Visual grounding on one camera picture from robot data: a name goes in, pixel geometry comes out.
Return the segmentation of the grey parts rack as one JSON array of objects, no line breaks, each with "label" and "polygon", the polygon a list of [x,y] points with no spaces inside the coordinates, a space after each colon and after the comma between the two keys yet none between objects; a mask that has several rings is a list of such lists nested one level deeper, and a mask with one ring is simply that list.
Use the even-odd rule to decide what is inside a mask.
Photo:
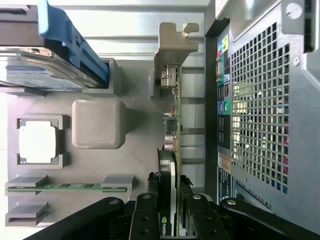
[{"label": "grey parts rack", "polygon": [[[159,170],[163,114],[171,110],[171,101],[151,96],[153,61],[107,62],[109,89],[8,97],[7,227],[46,227],[104,198],[128,202],[146,192],[148,175]],[[57,156],[51,163],[22,163],[19,128],[27,121],[48,121],[57,128]],[[101,184],[127,192],[7,191],[43,184]]]}]

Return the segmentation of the CPU with metal lid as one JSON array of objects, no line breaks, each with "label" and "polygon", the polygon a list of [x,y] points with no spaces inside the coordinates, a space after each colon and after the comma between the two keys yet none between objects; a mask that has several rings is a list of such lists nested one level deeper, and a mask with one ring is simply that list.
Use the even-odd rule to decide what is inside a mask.
[{"label": "CPU with metal lid", "polygon": [[58,155],[58,130],[50,121],[29,120],[19,128],[18,143],[23,164],[50,164]]}]

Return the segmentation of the hard disk in blue caddy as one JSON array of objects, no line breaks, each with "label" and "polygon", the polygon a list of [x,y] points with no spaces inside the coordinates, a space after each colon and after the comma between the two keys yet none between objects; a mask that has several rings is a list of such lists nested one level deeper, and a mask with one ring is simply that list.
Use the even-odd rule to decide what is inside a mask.
[{"label": "hard disk in blue caddy", "polygon": [[42,91],[107,89],[110,70],[66,12],[47,0],[0,4],[0,85]]}]

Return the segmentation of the dark grey PC case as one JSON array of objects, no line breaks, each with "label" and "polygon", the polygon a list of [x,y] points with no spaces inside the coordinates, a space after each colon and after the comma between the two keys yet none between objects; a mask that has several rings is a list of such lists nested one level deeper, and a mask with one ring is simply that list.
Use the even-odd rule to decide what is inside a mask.
[{"label": "dark grey PC case", "polygon": [[[320,0],[210,0],[205,191],[320,240]],[[230,150],[218,145],[218,43],[228,35]]]}]

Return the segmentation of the loose green RAM stick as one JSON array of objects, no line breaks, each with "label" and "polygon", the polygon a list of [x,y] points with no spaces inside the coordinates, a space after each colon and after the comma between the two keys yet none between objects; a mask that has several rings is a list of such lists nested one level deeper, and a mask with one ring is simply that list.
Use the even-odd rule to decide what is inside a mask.
[{"label": "loose green RAM stick", "polygon": [[8,192],[100,191],[127,192],[127,187],[102,186],[101,183],[46,183],[38,186],[10,186]]}]

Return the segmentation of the rear port panel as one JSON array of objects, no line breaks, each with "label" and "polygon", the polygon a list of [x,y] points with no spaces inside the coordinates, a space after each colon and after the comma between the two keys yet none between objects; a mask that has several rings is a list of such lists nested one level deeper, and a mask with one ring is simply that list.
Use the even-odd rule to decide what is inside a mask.
[{"label": "rear port panel", "polygon": [[216,81],[217,81],[217,114],[218,145],[231,149],[231,75],[230,58],[228,57],[229,36],[225,35],[217,45]]}]

